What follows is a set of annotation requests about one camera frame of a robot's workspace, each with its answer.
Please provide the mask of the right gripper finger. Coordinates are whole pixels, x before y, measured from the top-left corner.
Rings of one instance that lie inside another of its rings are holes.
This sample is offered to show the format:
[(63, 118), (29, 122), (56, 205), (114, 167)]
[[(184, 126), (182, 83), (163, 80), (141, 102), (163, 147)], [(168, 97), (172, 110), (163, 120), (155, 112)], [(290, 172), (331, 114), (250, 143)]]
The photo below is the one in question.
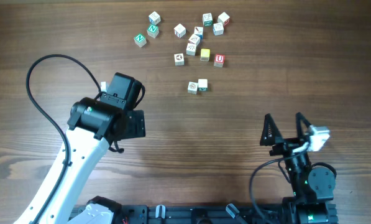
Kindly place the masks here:
[(271, 114), (266, 114), (263, 122), (263, 131), (260, 138), (261, 146), (273, 146), (282, 143), (282, 135), (279, 132)]
[(296, 117), (297, 138), (304, 139), (305, 135), (304, 135), (304, 132), (303, 132), (303, 125), (308, 129), (311, 126), (311, 123), (300, 112), (298, 112), (295, 115), (295, 117)]

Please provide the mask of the block red picture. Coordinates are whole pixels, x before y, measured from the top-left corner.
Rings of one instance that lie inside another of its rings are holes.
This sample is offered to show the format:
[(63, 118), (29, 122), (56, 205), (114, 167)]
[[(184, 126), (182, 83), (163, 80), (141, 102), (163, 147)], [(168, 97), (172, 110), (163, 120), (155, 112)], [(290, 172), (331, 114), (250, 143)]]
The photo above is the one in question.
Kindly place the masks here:
[(196, 95), (198, 92), (198, 83), (189, 82), (188, 84), (188, 93)]

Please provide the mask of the block green V side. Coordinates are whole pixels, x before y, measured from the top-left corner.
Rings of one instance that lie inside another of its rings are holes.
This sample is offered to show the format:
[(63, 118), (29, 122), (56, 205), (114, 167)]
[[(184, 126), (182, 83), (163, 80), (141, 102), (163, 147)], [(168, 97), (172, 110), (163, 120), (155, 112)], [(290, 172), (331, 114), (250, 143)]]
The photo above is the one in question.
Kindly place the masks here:
[(208, 80), (207, 79), (199, 79), (198, 80), (198, 90), (199, 91), (207, 91), (208, 90)]

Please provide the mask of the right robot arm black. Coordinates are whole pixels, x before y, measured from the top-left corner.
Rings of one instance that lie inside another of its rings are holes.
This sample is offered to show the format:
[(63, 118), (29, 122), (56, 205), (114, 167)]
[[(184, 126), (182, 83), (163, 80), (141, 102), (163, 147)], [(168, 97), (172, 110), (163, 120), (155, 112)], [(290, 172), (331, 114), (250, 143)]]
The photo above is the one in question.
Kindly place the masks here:
[(292, 197), (282, 200), (281, 209), (274, 217), (265, 213), (272, 223), (338, 223), (334, 199), (337, 172), (324, 162), (313, 164), (309, 152), (323, 148), (330, 138), (326, 126), (312, 125), (301, 113), (296, 114), (295, 138), (283, 138), (272, 116), (264, 117), (260, 145), (271, 146), (271, 156), (281, 156), (286, 179), (293, 190)]

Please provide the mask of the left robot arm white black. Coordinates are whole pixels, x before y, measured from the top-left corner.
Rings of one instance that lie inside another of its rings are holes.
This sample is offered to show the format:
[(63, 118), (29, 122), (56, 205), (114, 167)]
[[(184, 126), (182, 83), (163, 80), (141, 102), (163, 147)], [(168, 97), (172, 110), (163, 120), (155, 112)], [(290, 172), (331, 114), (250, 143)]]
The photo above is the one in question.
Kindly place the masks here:
[(118, 142), (145, 136), (144, 112), (137, 110), (145, 87), (116, 73), (100, 100), (83, 98), (70, 112), (65, 142), (46, 178), (17, 223), (115, 223), (121, 204), (92, 199), (77, 216), (71, 213), (96, 164), (108, 150), (122, 153)]

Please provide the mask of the green N block left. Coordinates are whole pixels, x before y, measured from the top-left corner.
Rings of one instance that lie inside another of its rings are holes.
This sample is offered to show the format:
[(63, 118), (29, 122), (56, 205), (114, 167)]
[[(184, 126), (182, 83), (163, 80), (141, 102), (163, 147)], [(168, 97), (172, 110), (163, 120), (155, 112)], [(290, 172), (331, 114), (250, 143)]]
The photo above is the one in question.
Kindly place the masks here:
[(147, 39), (146, 37), (139, 33), (137, 34), (135, 37), (134, 37), (134, 42), (139, 46), (139, 47), (143, 47), (146, 43), (147, 43)]

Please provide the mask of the green n block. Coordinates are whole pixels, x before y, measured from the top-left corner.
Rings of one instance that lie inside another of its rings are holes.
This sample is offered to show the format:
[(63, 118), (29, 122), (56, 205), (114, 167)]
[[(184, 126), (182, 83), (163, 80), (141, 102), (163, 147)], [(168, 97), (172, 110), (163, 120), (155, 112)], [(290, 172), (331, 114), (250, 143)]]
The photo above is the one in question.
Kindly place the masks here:
[(139, 46), (139, 47), (143, 47), (146, 43), (147, 43), (147, 39), (146, 37), (139, 33), (137, 34), (135, 37), (134, 37), (134, 42)]
[(147, 28), (147, 34), (148, 36), (152, 37), (152, 38), (156, 38), (158, 35), (159, 35), (159, 29), (156, 25), (149, 25), (148, 28)]

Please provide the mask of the block dark round picture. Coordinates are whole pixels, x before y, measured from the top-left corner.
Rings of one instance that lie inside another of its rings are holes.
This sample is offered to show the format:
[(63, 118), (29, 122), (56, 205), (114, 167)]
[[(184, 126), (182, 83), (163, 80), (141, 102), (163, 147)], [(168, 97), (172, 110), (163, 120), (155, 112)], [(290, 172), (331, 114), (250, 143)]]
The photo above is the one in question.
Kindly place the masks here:
[(175, 65), (181, 66), (185, 64), (185, 59), (183, 54), (175, 54), (174, 55)]

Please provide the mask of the green N block upper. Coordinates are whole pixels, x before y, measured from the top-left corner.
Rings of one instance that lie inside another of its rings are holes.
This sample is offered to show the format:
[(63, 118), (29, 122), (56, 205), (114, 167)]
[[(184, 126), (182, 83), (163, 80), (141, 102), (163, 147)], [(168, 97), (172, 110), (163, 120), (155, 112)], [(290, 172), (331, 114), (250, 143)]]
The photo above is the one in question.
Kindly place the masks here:
[(149, 25), (148, 28), (147, 28), (147, 34), (148, 36), (152, 37), (152, 38), (156, 38), (158, 35), (159, 35), (159, 29), (156, 25)]

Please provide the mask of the block blue side top left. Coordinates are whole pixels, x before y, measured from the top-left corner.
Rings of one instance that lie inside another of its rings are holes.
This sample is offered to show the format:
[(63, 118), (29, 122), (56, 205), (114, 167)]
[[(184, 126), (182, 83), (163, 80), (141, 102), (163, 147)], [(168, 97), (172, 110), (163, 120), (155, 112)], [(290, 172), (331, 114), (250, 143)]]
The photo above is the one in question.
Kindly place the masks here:
[(154, 11), (149, 15), (149, 21), (151, 24), (156, 26), (158, 23), (161, 22), (161, 17), (156, 11)]

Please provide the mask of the block blue side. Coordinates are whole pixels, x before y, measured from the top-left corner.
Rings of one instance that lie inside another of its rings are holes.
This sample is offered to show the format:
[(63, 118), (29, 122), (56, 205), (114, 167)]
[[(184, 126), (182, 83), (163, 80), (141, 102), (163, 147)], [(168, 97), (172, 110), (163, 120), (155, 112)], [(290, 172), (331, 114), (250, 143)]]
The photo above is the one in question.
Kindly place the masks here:
[(203, 39), (203, 27), (195, 27), (194, 34), (197, 35), (202, 40)]
[(156, 26), (158, 23), (161, 22), (161, 17), (156, 11), (154, 11), (149, 15), (149, 21), (151, 24)]

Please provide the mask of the block tree sketch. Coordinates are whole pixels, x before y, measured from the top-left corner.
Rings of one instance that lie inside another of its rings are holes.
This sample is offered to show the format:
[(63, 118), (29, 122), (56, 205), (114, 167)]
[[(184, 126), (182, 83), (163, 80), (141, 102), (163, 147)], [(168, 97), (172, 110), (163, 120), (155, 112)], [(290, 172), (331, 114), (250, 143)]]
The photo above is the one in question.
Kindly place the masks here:
[(188, 43), (187, 46), (186, 46), (186, 54), (191, 55), (191, 56), (195, 56), (196, 55), (196, 49), (197, 49), (196, 44)]

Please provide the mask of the plain white block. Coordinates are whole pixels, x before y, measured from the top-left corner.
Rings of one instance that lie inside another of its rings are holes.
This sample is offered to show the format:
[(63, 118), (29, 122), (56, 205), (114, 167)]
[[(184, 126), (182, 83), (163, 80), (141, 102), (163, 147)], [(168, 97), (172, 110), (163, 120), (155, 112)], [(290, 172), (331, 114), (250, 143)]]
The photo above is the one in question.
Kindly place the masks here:
[(186, 28), (182, 24), (178, 24), (173, 30), (178, 38), (182, 38), (186, 34)]

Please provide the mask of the block sketch tilted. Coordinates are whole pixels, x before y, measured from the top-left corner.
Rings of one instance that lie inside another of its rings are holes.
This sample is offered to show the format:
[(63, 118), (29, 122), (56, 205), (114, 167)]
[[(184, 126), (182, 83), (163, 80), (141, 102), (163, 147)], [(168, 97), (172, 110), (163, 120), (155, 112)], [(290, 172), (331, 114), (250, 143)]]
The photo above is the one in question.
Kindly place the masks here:
[(196, 46), (199, 45), (200, 41), (201, 41), (200, 36), (196, 34), (192, 34), (190, 38), (188, 39), (189, 44), (195, 44)]

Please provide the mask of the yellow block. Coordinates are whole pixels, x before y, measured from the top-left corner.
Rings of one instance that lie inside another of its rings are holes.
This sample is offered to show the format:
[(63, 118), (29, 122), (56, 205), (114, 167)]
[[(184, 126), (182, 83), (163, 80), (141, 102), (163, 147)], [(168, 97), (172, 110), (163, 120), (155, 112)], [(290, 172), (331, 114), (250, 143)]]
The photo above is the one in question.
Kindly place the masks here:
[(210, 58), (210, 50), (209, 49), (201, 49), (200, 60), (208, 62), (209, 58)]

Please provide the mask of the red U block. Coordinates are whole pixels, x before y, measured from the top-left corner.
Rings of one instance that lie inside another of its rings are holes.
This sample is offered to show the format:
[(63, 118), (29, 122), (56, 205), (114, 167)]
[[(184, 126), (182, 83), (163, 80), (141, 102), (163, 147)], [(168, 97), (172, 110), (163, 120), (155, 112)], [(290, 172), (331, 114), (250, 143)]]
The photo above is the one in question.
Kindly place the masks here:
[(223, 67), (225, 61), (225, 55), (216, 54), (214, 57), (214, 66), (215, 67)]

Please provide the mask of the block blue side centre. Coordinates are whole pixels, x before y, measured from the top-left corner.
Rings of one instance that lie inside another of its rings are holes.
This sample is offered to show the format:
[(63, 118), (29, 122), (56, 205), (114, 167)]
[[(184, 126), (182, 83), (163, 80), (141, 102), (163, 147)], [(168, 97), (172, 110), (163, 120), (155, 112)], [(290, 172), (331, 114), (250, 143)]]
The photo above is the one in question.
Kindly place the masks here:
[(195, 27), (194, 34), (197, 35), (202, 40), (203, 39), (203, 27)]

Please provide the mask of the block green Z side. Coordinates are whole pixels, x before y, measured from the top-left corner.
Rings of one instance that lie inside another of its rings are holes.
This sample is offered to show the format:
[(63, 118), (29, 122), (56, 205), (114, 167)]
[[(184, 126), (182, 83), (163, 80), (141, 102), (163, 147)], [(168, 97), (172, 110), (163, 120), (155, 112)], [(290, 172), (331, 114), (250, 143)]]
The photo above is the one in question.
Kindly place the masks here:
[(204, 26), (213, 25), (213, 15), (211, 13), (203, 14), (203, 25)]

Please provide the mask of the block blue sketch right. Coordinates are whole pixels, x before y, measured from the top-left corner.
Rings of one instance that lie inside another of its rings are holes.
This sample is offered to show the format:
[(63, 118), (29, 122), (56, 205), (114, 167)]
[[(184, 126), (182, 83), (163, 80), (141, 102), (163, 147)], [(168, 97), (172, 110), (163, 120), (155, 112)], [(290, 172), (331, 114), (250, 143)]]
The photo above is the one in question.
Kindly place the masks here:
[(224, 26), (221, 22), (213, 24), (213, 34), (214, 35), (223, 35)]

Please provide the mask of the block red M side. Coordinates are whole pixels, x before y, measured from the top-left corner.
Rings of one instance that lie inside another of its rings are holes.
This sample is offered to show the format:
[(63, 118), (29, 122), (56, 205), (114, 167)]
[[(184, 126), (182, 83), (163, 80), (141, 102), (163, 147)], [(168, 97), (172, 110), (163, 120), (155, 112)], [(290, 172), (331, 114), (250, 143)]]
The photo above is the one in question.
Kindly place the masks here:
[(230, 21), (230, 16), (226, 13), (223, 12), (218, 16), (218, 22), (220, 22), (223, 26), (226, 26)]

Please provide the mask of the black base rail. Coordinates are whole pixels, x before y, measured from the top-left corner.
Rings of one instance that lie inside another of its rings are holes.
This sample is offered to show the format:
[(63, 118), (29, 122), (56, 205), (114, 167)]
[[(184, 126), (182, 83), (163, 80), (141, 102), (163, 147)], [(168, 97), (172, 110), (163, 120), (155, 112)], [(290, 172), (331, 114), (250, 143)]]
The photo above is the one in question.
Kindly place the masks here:
[(229, 214), (224, 207), (165, 207), (162, 212), (157, 207), (146, 205), (124, 205), (113, 223), (126, 224), (231, 224), (231, 223), (311, 223), (338, 224), (335, 205), (330, 205), (322, 212), (298, 210), (290, 213), (277, 204), (265, 205), (263, 220), (252, 207), (239, 207), (238, 215)]

